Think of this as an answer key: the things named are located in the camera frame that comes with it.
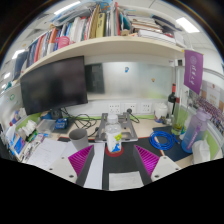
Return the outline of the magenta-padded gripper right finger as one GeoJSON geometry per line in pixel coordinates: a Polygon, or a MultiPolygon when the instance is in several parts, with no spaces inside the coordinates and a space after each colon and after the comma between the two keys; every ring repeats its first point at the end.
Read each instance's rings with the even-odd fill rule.
{"type": "Polygon", "coordinates": [[[133,147],[133,156],[144,185],[180,170],[180,167],[168,156],[157,156],[138,145],[133,147]]]}

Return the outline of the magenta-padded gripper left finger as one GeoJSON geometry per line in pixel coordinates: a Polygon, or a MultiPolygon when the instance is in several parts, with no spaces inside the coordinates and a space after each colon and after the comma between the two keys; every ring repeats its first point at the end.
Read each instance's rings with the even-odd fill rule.
{"type": "Polygon", "coordinates": [[[60,156],[47,168],[47,171],[83,187],[93,157],[94,146],[90,145],[70,156],[60,156]]]}

